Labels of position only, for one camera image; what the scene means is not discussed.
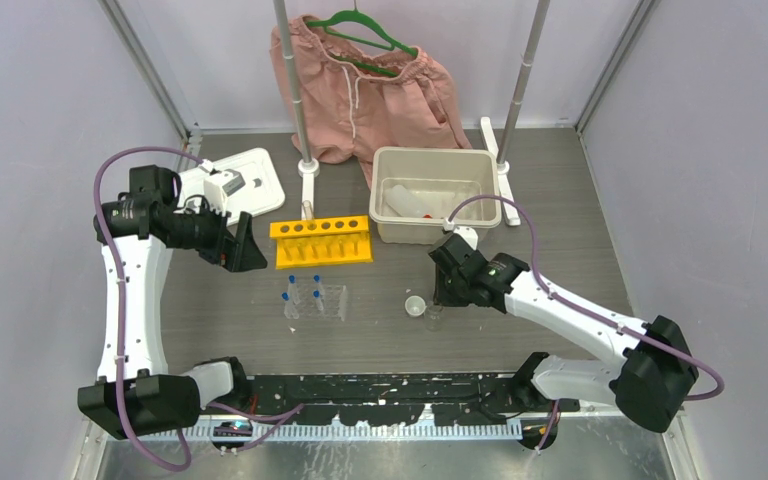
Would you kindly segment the blue-capped small test tube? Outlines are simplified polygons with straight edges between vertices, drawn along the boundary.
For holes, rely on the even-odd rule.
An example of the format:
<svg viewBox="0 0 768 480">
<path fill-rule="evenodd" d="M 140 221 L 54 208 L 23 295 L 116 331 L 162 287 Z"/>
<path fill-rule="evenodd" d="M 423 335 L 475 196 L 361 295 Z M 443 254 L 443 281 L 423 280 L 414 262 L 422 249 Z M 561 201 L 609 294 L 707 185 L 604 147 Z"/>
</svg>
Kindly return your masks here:
<svg viewBox="0 0 768 480">
<path fill-rule="evenodd" d="M 288 292 L 282 293 L 282 299 L 284 300 L 284 315 L 287 319 L 297 320 L 300 318 L 299 312 L 296 308 L 295 302 Z"/>
</svg>

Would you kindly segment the large clear glass test tube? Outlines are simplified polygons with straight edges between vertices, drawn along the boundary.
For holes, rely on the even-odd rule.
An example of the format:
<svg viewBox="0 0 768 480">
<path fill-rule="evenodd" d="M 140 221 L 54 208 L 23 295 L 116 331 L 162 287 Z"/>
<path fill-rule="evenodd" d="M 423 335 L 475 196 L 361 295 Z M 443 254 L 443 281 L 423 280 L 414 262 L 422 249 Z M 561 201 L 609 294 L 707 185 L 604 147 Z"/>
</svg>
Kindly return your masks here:
<svg viewBox="0 0 768 480">
<path fill-rule="evenodd" d="M 305 221 L 313 221 L 314 220 L 314 211 L 313 211 L 313 205 L 309 200 L 303 200 L 302 201 L 302 219 Z"/>
</svg>

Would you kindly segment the white plastic squeeze bottle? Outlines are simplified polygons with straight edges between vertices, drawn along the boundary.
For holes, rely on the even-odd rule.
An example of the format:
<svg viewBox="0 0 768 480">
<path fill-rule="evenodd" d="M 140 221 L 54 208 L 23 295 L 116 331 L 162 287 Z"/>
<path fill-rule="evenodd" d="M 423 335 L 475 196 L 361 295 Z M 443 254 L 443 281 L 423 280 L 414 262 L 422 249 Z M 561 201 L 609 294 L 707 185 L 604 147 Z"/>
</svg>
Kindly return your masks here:
<svg viewBox="0 0 768 480">
<path fill-rule="evenodd" d="M 401 184 L 387 189 L 383 194 L 383 199 L 400 217 L 422 219 L 432 217 L 431 208 Z"/>
</svg>

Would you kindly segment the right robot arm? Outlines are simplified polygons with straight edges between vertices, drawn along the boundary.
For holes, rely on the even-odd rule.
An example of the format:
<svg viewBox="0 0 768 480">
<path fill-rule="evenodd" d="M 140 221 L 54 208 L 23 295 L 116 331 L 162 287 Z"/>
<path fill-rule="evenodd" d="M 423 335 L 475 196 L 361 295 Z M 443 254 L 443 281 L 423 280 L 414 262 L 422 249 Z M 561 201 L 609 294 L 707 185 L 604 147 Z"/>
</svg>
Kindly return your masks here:
<svg viewBox="0 0 768 480">
<path fill-rule="evenodd" d="M 534 352 L 519 367 L 509 399 L 537 411 L 557 400 L 618 408 L 638 426 L 665 432 L 699 378 L 678 324 L 650 322 L 587 301 L 505 253 L 486 259 L 467 240 L 448 233 L 432 245 L 434 300 L 444 307 L 474 305 L 532 321 L 591 354 L 570 360 Z"/>
</svg>

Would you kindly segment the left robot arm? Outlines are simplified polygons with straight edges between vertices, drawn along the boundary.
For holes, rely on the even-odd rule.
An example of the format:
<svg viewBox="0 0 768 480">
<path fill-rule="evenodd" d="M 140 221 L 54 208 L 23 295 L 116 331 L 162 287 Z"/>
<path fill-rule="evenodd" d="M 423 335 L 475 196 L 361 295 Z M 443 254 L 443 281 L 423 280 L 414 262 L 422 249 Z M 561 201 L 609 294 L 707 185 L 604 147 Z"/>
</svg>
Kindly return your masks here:
<svg viewBox="0 0 768 480">
<path fill-rule="evenodd" d="M 164 167 L 135 167 L 129 188 L 102 204 L 112 238 L 97 237 L 107 280 L 107 317 L 96 379 L 77 393 L 79 410 L 118 440 L 193 426 L 212 402 L 229 413 L 250 403 L 252 386 L 241 362 L 226 356 L 173 375 L 162 346 L 161 298 L 172 255 L 193 250 L 231 273 L 260 270 L 268 262 L 256 245 L 252 217 L 228 217 L 203 201 L 179 209 L 181 177 Z"/>
</svg>

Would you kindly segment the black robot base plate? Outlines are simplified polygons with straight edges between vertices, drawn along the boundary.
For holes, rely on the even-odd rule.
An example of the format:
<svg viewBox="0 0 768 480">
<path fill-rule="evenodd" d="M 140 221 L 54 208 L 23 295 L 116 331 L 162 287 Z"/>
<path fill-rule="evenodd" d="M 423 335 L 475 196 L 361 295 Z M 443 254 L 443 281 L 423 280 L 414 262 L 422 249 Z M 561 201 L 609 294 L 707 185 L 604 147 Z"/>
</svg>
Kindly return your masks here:
<svg viewBox="0 0 768 480">
<path fill-rule="evenodd" d="M 254 375 L 241 390 L 204 404 L 209 413 L 225 405 L 270 424 L 299 406 L 290 425 L 351 427 L 409 426 L 424 413 L 436 426 L 501 425 L 552 408 L 516 397 L 513 375 L 500 372 Z"/>
</svg>

